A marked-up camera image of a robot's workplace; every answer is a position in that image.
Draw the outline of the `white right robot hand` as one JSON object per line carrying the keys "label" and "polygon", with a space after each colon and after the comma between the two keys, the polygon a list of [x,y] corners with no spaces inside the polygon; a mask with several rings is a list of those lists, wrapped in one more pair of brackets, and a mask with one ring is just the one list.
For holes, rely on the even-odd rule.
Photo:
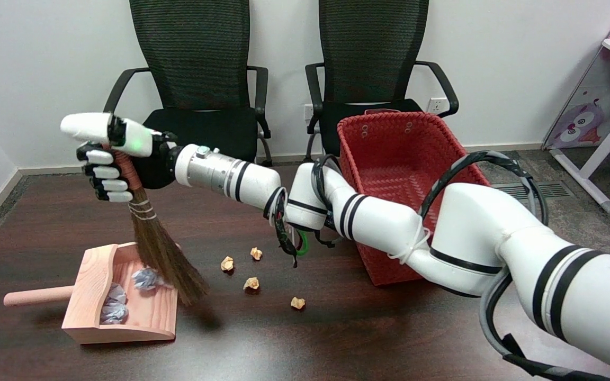
{"label": "white right robot hand", "polygon": [[171,133],[157,132],[109,112],[67,115],[60,129],[84,141],[76,157],[99,200],[126,203],[134,199],[125,169],[117,164],[119,154],[129,159],[145,189],[162,189],[174,181],[166,162],[169,150],[176,146]]}

